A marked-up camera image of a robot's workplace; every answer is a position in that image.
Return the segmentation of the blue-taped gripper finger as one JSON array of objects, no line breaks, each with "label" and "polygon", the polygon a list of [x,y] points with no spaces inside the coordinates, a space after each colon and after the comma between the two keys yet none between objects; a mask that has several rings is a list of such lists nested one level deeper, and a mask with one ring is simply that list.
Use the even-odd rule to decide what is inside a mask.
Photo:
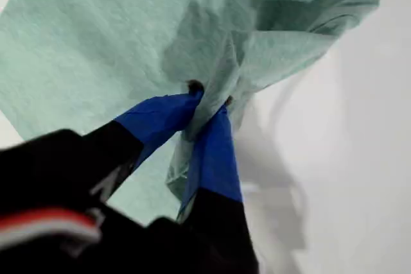
[{"label": "blue-taped gripper finger", "polygon": [[109,199],[157,148],[185,129],[204,94],[199,81],[187,86],[183,94],[146,99],[83,136],[92,159],[87,175],[92,195]]},{"label": "blue-taped gripper finger", "polygon": [[178,220],[207,250],[203,273],[258,273],[226,106],[197,136]]}]

